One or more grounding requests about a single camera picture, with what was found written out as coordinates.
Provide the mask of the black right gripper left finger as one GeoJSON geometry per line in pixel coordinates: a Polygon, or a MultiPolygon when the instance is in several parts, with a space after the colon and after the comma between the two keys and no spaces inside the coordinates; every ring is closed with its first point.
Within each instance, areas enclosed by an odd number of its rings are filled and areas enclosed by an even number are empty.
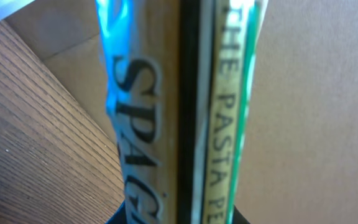
{"type": "Polygon", "coordinates": [[[125,202],[122,202],[114,215],[106,222],[106,224],[126,224],[125,202]]]}

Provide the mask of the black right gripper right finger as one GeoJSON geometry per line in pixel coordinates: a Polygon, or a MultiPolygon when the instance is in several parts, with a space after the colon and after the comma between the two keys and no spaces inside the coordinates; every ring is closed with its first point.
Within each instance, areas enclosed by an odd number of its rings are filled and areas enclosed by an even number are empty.
{"type": "Polygon", "coordinates": [[[250,222],[243,216],[237,207],[234,207],[232,224],[250,224],[250,222]]]}

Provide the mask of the orange spaghetti packet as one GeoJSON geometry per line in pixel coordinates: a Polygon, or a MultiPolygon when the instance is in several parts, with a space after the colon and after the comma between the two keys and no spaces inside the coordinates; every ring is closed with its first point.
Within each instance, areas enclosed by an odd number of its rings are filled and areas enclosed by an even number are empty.
{"type": "Polygon", "coordinates": [[[266,1],[97,1],[126,223],[232,223],[266,1]]]}

